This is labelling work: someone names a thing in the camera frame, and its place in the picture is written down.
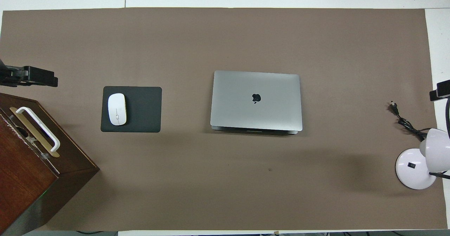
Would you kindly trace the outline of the white desk lamp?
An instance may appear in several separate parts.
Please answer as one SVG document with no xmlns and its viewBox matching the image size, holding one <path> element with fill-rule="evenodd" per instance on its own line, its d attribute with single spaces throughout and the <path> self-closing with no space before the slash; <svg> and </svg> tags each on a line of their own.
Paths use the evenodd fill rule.
<svg viewBox="0 0 450 236">
<path fill-rule="evenodd" d="M 440 129 L 430 129 L 418 148 L 403 151 L 396 159 L 395 172 L 407 188 L 422 190 L 440 177 L 450 180 L 450 137 Z"/>
</svg>

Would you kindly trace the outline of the silver laptop with apple logo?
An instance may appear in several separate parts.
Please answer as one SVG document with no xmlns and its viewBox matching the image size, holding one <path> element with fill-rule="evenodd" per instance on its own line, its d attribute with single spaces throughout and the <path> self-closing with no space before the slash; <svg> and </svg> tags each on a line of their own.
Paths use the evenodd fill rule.
<svg viewBox="0 0 450 236">
<path fill-rule="evenodd" d="M 299 133 L 303 130 L 300 76 L 215 71 L 210 125 L 214 130 Z"/>
</svg>

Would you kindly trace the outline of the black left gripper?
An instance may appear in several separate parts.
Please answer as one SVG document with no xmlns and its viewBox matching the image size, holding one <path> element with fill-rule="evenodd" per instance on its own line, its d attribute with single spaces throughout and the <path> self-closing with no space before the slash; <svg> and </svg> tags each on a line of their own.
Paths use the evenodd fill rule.
<svg viewBox="0 0 450 236">
<path fill-rule="evenodd" d="M 53 71 L 32 66 L 28 66 L 27 70 L 24 70 L 23 67 L 5 65 L 0 59 L 0 85 L 8 87 L 58 86 L 58 78 L 54 76 Z"/>
</svg>

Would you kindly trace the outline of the white computer mouse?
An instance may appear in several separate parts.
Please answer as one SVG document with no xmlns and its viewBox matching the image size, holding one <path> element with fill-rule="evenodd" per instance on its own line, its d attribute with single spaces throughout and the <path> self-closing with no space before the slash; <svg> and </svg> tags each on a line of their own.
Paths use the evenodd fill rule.
<svg viewBox="0 0 450 236">
<path fill-rule="evenodd" d="M 109 121 L 114 126 L 122 126 L 127 123 L 127 109 L 125 95 L 122 93 L 111 94 L 107 100 Z"/>
</svg>

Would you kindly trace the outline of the dark wooden box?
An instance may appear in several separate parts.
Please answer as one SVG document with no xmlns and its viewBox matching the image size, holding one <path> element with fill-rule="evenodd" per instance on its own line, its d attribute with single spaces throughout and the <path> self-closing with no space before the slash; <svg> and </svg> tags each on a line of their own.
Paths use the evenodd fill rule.
<svg viewBox="0 0 450 236">
<path fill-rule="evenodd" d="M 98 171 L 37 100 L 0 93 L 0 236 L 45 225 Z"/>
</svg>

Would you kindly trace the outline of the black mouse pad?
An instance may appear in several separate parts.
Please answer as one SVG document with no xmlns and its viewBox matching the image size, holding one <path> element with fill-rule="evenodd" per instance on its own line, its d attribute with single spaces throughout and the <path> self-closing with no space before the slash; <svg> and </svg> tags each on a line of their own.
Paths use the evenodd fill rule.
<svg viewBox="0 0 450 236">
<path fill-rule="evenodd" d="M 111 94 L 122 93 L 126 99 L 127 123 L 114 126 L 109 121 L 107 100 Z M 149 132 L 161 130 L 162 89 L 160 87 L 105 86 L 102 98 L 100 130 L 103 132 Z"/>
</svg>

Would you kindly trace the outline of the large brown table mat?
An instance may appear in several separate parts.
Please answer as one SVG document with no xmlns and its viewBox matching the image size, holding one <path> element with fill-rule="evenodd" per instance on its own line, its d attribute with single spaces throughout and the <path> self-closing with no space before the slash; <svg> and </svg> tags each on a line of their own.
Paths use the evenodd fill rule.
<svg viewBox="0 0 450 236">
<path fill-rule="evenodd" d="M 442 181 L 396 177 L 418 139 L 387 108 L 436 126 L 422 9 L 9 11 L 0 58 L 54 71 L 0 92 L 39 101 L 100 168 L 42 230 L 447 228 Z M 216 70 L 298 74 L 303 130 L 212 130 Z M 101 131 L 105 86 L 160 87 L 160 132 Z"/>
</svg>

